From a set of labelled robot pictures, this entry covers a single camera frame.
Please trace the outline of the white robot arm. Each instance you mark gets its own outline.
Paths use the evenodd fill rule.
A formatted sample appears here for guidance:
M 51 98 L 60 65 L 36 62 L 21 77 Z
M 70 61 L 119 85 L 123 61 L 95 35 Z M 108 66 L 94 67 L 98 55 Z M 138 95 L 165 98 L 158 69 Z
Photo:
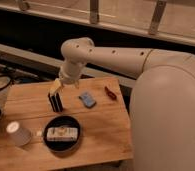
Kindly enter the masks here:
M 74 84 L 94 64 L 135 79 L 130 96 L 134 171 L 195 171 L 195 55 L 97 47 L 88 37 L 61 45 L 61 84 Z

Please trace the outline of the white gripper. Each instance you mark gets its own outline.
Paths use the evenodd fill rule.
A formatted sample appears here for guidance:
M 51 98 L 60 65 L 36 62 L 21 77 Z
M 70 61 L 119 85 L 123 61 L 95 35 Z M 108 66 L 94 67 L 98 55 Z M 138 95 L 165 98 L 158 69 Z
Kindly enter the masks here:
M 62 84 L 74 84 L 75 88 L 79 88 L 79 83 L 77 81 L 79 80 L 80 75 L 81 73 L 76 70 L 65 70 L 64 68 L 61 68 L 59 71 L 59 78 L 54 80 L 49 93 L 54 95 L 63 87 Z

